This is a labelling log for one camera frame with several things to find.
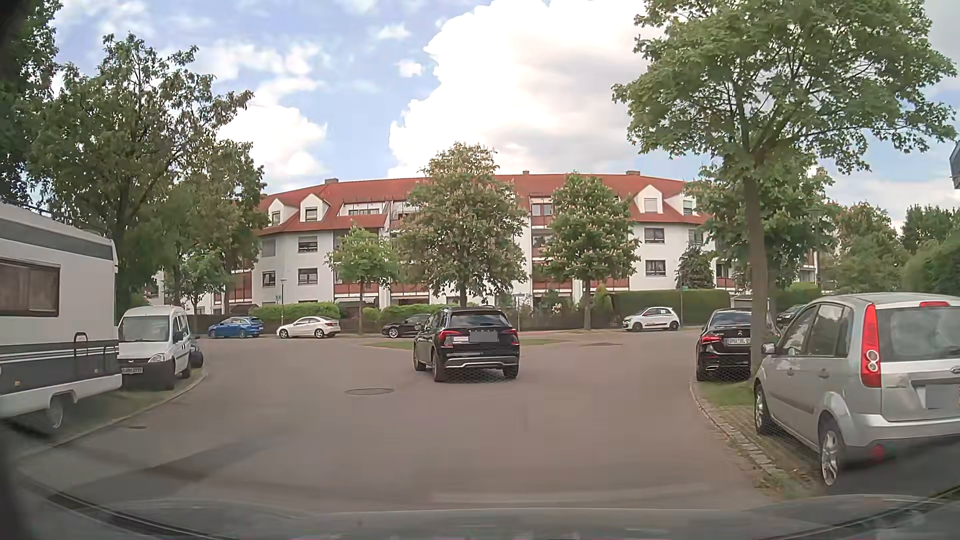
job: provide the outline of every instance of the asphalt road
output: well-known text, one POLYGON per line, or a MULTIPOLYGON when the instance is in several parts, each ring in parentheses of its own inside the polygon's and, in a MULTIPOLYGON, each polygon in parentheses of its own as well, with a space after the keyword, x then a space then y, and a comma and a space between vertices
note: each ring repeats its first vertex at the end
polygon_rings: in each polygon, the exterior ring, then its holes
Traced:
POLYGON ((307 511, 753 507, 768 501, 692 402, 695 331, 564 334, 519 378, 435 383, 365 340, 205 339, 207 379, 18 463, 95 503, 307 511), (356 388, 392 392, 356 396, 356 388))

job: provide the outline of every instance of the black sedan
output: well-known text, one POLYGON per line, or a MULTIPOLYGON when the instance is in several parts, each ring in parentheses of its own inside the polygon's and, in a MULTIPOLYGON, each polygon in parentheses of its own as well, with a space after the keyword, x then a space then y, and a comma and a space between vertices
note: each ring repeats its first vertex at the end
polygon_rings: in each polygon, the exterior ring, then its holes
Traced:
MULTIPOLYGON (((767 315, 767 331, 776 334, 767 315)), ((750 376, 750 309, 725 307, 711 315, 697 341, 697 380, 750 376)))
POLYGON ((414 339, 414 369, 433 367, 433 380, 450 370, 499 369, 507 379, 520 371, 520 338, 495 307, 444 307, 423 323, 414 339))
POLYGON ((423 324, 423 321, 430 317, 430 313, 417 313, 411 315, 399 323, 387 323, 383 325, 380 333, 387 337, 413 337, 417 335, 417 325, 423 324))

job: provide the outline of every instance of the blue sky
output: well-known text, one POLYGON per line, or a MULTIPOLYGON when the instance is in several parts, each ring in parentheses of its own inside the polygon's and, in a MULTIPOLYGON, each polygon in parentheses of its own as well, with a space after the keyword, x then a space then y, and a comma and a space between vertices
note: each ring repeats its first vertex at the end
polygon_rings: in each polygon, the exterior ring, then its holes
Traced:
MULTIPOLYGON (((637 156, 610 86, 644 69, 637 0, 62 0, 60 59, 92 71, 101 35, 161 51, 196 44, 195 68, 256 98, 225 135, 253 142, 268 191, 324 178, 410 176, 454 140, 498 151, 503 172, 622 172, 690 180, 699 158, 637 156)), ((960 61, 960 2, 927 0, 934 46, 960 61)), ((960 82, 930 90, 960 109, 960 82)), ((873 171, 830 195, 887 208, 960 206, 952 145, 904 156, 879 143, 873 171)))

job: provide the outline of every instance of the camper window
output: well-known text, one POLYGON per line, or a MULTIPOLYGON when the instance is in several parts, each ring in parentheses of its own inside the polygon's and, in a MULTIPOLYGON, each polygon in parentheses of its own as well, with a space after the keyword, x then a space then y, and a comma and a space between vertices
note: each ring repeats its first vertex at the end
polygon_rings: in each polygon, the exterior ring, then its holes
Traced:
POLYGON ((0 260, 0 315, 56 317, 59 314, 59 268, 0 260))

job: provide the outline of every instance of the white van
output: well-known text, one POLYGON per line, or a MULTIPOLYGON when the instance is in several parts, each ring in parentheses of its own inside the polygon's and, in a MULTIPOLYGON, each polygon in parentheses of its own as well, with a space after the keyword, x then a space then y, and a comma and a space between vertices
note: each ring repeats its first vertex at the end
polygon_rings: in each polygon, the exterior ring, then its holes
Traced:
POLYGON ((173 390, 177 376, 189 379, 191 367, 203 365, 203 354, 182 307, 132 307, 120 320, 118 332, 118 359, 125 385, 144 380, 173 390))

